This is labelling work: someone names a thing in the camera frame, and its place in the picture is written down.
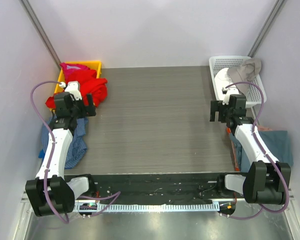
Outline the red t shirt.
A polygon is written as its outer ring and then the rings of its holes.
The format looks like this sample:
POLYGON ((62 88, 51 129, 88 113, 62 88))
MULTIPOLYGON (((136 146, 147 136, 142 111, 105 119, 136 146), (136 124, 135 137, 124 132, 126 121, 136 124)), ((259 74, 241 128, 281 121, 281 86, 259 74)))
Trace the red t shirt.
POLYGON ((80 85, 80 93, 83 98, 84 105, 89 104, 87 95, 91 94, 93 99, 93 104, 97 107, 101 102, 103 102, 107 95, 108 81, 105 78, 97 78, 97 71, 94 69, 89 70, 76 70, 70 74, 66 83, 77 81, 80 85))

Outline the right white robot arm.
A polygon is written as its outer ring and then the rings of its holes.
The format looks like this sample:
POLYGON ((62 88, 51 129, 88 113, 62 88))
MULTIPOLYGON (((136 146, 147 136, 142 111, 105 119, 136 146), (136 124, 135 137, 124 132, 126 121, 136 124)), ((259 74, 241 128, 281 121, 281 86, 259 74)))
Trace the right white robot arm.
POLYGON ((216 193, 223 198, 233 192, 250 204, 287 205, 291 167, 280 162, 262 140, 254 120, 246 116, 246 98, 232 94, 228 103, 210 102, 210 121, 225 123, 245 151, 250 167, 246 175, 227 173, 216 184, 216 193))

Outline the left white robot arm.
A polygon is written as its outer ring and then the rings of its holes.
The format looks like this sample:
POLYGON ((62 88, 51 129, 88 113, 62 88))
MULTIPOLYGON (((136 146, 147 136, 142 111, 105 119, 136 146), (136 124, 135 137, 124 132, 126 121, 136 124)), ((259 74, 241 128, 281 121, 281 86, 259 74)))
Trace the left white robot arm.
POLYGON ((96 114, 92 105, 85 107, 69 92, 55 95, 55 118, 48 125, 48 146, 43 163, 35 179, 28 180, 25 191, 36 216, 53 215, 73 211, 75 200, 80 196, 90 200, 96 196, 97 188, 90 174, 73 177, 65 181, 64 170, 70 144, 73 140, 77 120, 96 114))

